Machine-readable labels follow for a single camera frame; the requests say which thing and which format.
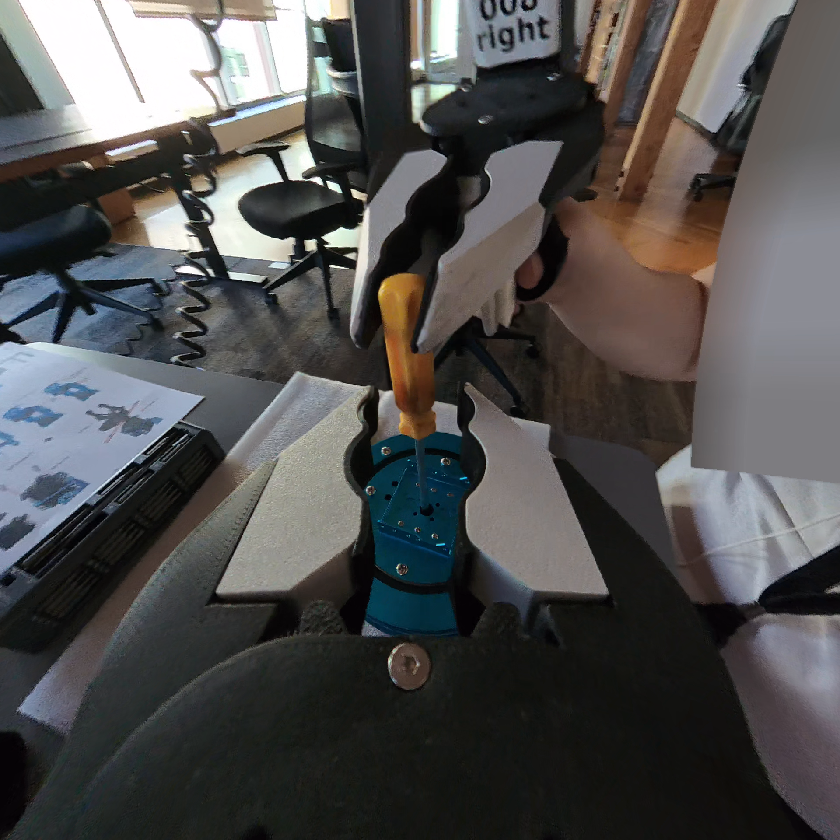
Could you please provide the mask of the open instruction manual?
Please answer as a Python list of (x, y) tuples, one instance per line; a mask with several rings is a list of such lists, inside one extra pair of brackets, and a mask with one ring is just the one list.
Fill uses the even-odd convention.
[(203, 400), (33, 344), (1, 369), (3, 573)]

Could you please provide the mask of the dark wooden office table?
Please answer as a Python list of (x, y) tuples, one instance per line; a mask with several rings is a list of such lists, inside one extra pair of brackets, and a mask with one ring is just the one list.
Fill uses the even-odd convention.
[[(218, 151), (213, 122), (232, 115), (186, 117), (177, 112), (154, 113), (142, 106), (96, 112), (79, 106), (37, 110), (1, 120), (1, 229), (15, 231), (25, 224), (150, 179), (168, 182), (185, 215), (188, 235), (198, 245), (192, 255), (216, 280), (263, 285), (260, 275), (229, 273), (211, 231), (207, 198), (212, 190), (195, 191), (193, 170), (214, 186), (213, 163)], [(91, 161), (105, 153), (151, 142), (155, 148), (126, 161), (85, 170), (78, 176), (58, 176), (43, 185), (35, 178), (61, 166)]]

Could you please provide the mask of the black office chair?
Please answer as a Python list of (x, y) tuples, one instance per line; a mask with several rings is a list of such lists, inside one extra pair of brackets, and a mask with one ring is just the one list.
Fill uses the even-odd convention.
[(153, 278), (118, 280), (77, 280), (69, 269), (77, 263), (106, 254), (112, 227), (103, 212), (94, 206), (78, 205), (10, 232), (1, 234), (1, 282), (31, 277), (39, 272), (54, 277), (58, 290), (24, 311), (10, 322), (1, 323), (1, 342), (25, 343), (14, 326), (56, 309), (58, 316), (52, 332), (52, 343), (59, 343), (73, 315), (82, 311), (96, 314), (97, 305), (140, 317), (156, 331), (162, 322), (151, 310), (145, 310), (111, 297), (108, 292), (152, 287), (159, 291)]
[(713, 142), (720, 151), (736, 158), (734, 172), (728, 175), (710, 172), (695, 174), (688, 186), (688, 194), (693, 201), (700, 201), (706, 193), (717, 188), (726, 187), (732, 194), (749, 136), (794, 10), (795, 6), (788, 14), (770, 22), (750, 64), (742, 74), (739, 83), (742, 95), (713, 136)]
[(322, 81), (329, 74), (328, 34), (335, 25), (347, 28), (349, 22), (304, 17), (308, 61), (304, 131), (313, 166), (299, 178), (290, 178), (281, 155), (289, 146), (281, 141), (260, 141), (237, 151), (242, 157), (262, 154), (270, 158), (280, 178), (244, 194), (238, 201), (240, 215), (256, 232), (293, 240), (295, 245), (289, 267), (262, 284), (266, 302), (275, 305), (278, 289), (317, 269), (322, 274), (327, 314), (334, 322), (340, 314), (333, 303), (330, 270), (353, 269), (350, 253), (354, 248), (331, 248), (326, 237), (360, 225), (363, 203), (356, 193), (365, 192), (368, 170), (360, 107), (335, 91), (330, 77)]

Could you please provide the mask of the wooden pillar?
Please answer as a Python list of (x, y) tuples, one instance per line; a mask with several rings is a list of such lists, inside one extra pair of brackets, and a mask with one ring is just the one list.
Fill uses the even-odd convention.
[(717, 5), (717, 1), (681, 1), (677, 5), (641, 118), (616, 181), (618, 201), (639, 202), (644, 198)]

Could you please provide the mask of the grey desk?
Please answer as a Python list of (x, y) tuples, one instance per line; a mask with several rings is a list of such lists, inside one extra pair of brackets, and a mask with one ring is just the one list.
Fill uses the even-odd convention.
[[(78, 635), (57, 639), (38, 654), (2, 649), (2, 730), (21, 732), (28, 744), (52, 753), (67, 735), (81, 699), (99, 672), (105, 647), (125, 613), (178, 544), (215, 509), (254, 467), (244, 467), (251, 436), (260, 417), (284, 385), (242, 375), (190, 369), (173, 364), (125, 358), (59, 344), (31, 343), (107, 370), (204, 397), (188, 421), (210, 431), (226, 459), (189, 501), (172, 525), (153, 543), (113, 593), (82, 622)], [(348, 385), (295, 374), (292, 385)], [(669, 529), (659, 496), (653, 462), (633, 448), (552, 432), (549, 446), (569, 460), (597, 492), (632, 526), (672, 570)]]

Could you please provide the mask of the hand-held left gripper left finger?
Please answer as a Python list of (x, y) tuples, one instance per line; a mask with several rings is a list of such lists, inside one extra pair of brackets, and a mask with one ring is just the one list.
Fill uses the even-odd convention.
[(354, 593), (351, 554), (364, 504), (344, 462), (377, 394), (357, 385), (287, 385), (257, 423), (244, 467), (268, 481), (216, 588), (222, 602), (310, 602), (341, 608)]

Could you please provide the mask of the black drawstring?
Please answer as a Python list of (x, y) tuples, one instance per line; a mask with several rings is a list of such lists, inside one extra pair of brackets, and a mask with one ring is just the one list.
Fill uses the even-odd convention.
[(838, 586), (836, 546), (770, 584), (751, 603), (693, 606), (714, 644), (722, 649), (741, 627), (764, 616), (838, 616)]

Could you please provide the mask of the orange-handled screwdriver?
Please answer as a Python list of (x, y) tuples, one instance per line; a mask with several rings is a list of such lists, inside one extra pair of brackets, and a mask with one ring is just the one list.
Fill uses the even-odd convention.
[(400, 433), (415, 444), (419, 510), (430, 515), (432, 502), (425, 466), (425, 441), (437, 430), (434, 411), (434, 355), (413, 350), (413, 336), (424, 296), (425, 279), (399, 273), (383, 280), (377, 293)]

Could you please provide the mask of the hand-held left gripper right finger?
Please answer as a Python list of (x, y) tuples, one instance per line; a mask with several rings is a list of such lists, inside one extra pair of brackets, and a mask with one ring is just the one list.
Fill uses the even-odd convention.
[(544, 602), (606, 602), (609, 593), (550, 453), (550, 428), (501, 411), (473, 385), (458, 399), (469, 589), (530, 617)]

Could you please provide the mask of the blue metal robot base part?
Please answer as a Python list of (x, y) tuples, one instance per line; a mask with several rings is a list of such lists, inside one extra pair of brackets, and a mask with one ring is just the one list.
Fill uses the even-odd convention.
[(362, 634), (459, 635), (455, 547), (459, 506), (470, 489), (460, 465), (461, 436), (434, 433), (423, 451), (427, 507), (422, 507), (415, 442), (404, 435), (372, 445), (367, 496), (374, 571)]

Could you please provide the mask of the black screwdriver bit case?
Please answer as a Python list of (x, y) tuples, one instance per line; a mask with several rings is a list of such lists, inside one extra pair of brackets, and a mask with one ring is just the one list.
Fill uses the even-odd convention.
[(37, 653), (76, 632), (222, 462), (182, 421), (2, 571), (1, 645)]

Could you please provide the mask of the large window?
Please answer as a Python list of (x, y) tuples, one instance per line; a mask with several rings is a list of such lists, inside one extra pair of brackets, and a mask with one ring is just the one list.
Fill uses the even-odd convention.
[(142, 17), (129, 2), (21, 2), (76, 104), (142, 102), (206, 114), (302, 94), (304, 2), (273, 2), (265, 22), (226, 18), (211, 35), (188, 16)]

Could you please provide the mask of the person's right hand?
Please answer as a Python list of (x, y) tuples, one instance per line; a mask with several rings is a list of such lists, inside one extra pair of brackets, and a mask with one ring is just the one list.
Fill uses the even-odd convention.
[(694, 382), (716, 264), (693, 275), (636, 262), (587, 205), (565, 198), (554, 210), (569, 239), (547, 305), (600, 360), (628, 375)]

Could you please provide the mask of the person's white garment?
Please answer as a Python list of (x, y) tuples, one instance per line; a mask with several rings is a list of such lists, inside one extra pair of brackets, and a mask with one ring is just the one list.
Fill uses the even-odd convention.
[[(750, 607), (788, 575), (834, 553), (838, 485), (691, 465), (658, 469), (677, 576), (697, 604)], [(762, 613), (722, 658), (773, 786), (817, 835), (839, 837), (839, 619)]]

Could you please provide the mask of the white foam sheet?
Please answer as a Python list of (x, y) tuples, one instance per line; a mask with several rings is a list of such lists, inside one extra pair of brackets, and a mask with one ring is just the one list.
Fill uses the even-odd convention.
[(66, 736), (154, 712), (253, 647), (277, 616), (340, 611), (375, 576), (369, 498), (375, 388), (296, 373), (196, 493), (142, 590), (99, 610), (17, 711)]

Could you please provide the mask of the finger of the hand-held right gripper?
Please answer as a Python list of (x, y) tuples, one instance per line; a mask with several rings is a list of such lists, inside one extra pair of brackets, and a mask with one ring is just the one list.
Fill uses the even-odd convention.
[(405, 152), (364, 210), (350, 309), (356, 347), (368, 348), (382, 324), (383, 280), (417, 262), (434, 265), (454, 243), (458, 225), (455, 162), (437, 151)]
[(434, 280), (417, 324), (418, 352), (436, 351), (475, 316), (490, 330), (509, 325), (515, 273), (543, 236), (539, 199), (563, 145), (531, 140), (490, 156), (487, 194), (464, 212), (455, 243), (433, 262)]

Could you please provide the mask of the small cardboard box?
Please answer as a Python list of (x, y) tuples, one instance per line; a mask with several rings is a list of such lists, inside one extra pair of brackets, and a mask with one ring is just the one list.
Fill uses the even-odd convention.
[(120, 225), (136, 217), (133, 196), (128, 188), (102, 195), (97, 202), (111, 226)]

